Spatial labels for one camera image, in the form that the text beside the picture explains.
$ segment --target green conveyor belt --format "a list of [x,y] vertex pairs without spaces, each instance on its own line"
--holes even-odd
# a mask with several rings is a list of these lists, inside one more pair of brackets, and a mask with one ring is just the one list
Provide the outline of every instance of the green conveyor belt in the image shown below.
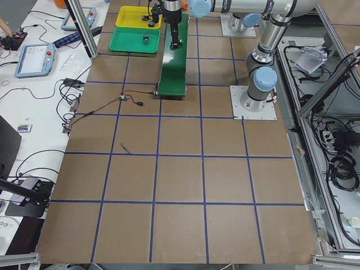
[[182,45],[178,49],[171,49],[170,25],[166,26],[163,67],[158,89],[161,96],[185,96],[188,18],[188,14],[182,14],[182,21],[178,25],[179,38],[182,40]]

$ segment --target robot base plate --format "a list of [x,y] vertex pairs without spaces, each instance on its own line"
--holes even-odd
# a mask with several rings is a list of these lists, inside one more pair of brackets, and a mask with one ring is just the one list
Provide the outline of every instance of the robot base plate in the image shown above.
[[231,85],[230,94],[231,94],[231,103],[232,103],[232,112],[234,119],[241,120],[276,120],[276,113],[273,102],[266,103],[263,110],[259,112],[251,112],[245,109],[240,104],[241,95],[248,90],[248,86],[243,85]]
[[253,27],[246,28],[242,32],[233,32],[229,29],[228,23],[232,15],[221,15],[221,29],[223,31],[223,37],[239,37],[239,38],[256,38],[255,29]]

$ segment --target orange object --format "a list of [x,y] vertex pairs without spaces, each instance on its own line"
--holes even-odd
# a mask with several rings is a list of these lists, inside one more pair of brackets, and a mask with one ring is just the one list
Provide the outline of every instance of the orange object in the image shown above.
[[181,7],[182,7],[184,10],[187,10],[187,7],[188,7],[187,2],[181,1]]
[[57,7],[66,8],[66,4],[64,0],[54,0],[54,3]]

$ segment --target yellow tray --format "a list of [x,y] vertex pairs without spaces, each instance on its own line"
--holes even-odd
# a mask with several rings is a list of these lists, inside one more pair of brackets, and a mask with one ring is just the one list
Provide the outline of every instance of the yellow tray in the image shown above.
[[141,20],[141,16],[147,14],[147,7],[123,6],[120,8],[115,25],[117,27],[159,29],[163,16],[160,15],[159,22],[154,27],[149,27],[147,25],[149,21]]

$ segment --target small label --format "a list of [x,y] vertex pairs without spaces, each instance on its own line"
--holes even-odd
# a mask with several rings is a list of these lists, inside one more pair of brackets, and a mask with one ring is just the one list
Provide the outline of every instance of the small label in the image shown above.
[[23,132],[30,132],[32,131],[32,126],[31,124],[28,125],[18,125],[17,126],[17,132],[18,133],[23,133]]

